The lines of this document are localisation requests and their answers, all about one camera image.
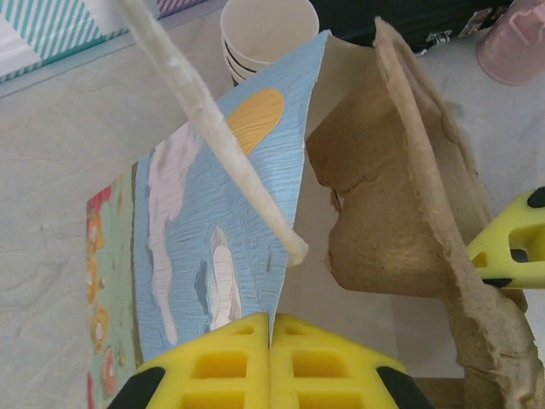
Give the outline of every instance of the rolled paper stick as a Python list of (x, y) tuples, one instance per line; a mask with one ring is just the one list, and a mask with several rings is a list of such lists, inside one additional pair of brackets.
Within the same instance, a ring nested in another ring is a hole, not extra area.
[(115, 0), (115, 3), (129, 24), (136, 42), (167, 81), (189, 121), (197, 128), (227, 174), (289, 252), (288, 264), (290, 266), (300, 264), (308, 253), (307, 243), (294, 232), (261, 183), (203, 79), (174, 46), (141, 0)]

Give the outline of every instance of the paper cup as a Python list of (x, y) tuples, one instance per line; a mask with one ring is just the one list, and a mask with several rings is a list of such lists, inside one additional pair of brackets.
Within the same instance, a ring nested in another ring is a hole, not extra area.
[(236, 68), (232, 66), (231, 61), (229, 61), (227, 58), (224, 58), (224, 61), (227, 66), (227, 69), (229, 70), (229, 73), (231, 74), (232, 83), (234, 84), (235, 87), (241, 84), (242, 82), (244, 82), (246, 79), (248, 79), (248, 77), (244, 78), (236, 71)]
[(256, 71), (251, 71), (247, 68), (244, 68), (243, 66), (240, 66), (240, 64), (238, 64), (229, 54), (229, 51), (227, 50), (225, 44), (223, 44), (223, 57), (226, 61), (227, 68), (229, 68), (229, 71), (235, 71), (240, 77), (244, 79), (248, 79), (256, 73)]
[(220, 24), (229, 59), (249, 72), (266, 68), (319, 30), (308, 0), (229, 0)]

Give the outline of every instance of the blue painted paper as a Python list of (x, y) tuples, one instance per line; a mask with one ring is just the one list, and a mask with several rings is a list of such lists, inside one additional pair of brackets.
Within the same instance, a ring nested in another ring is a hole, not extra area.
[[(249, 160), (292, 225), (308, 105), (328, 36), (322, 32), (218, 100), (228, 117), (262, 89), (284, 96), (280, 122)], [(170, 138), (138, 162), (135, 176), (135, 298), (144, 360), (255, 312), (269, 313), (272, 332), (288, 256), (191, 125)], [(175, 149), (188, 159), (169, 168), (180, 157)], [(176, 194), (166, 195), (166, 188)], [(232, 271), (231, 284), (218, 274), (224, 271)]]

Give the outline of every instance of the striped fabric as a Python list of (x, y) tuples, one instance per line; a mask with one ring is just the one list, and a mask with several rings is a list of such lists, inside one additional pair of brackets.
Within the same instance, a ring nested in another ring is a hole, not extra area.
[[(145, 3), (160, 19), (203, 1)], [(0, 0), (0, 84), (127, 31), (112, 0)]]
[(157, 3), (161, 17), (166, 17), (201, 2), (199, 0), (157, 0)]

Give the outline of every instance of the brown cardboard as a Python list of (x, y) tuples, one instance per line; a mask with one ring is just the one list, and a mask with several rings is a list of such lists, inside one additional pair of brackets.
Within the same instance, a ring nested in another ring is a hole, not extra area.
[(463, 407), (543, 408), (524, 295), (483, 284), (466, 251), (491, 219), (470, 146), (401, 36), (376, 27), (362, 80), (307, 140), (339, 210), (331, 272), (349, 290), (445, 303)]
[(417, 378), (415, 381), (435, 409), (463, 409), (463, 379)]

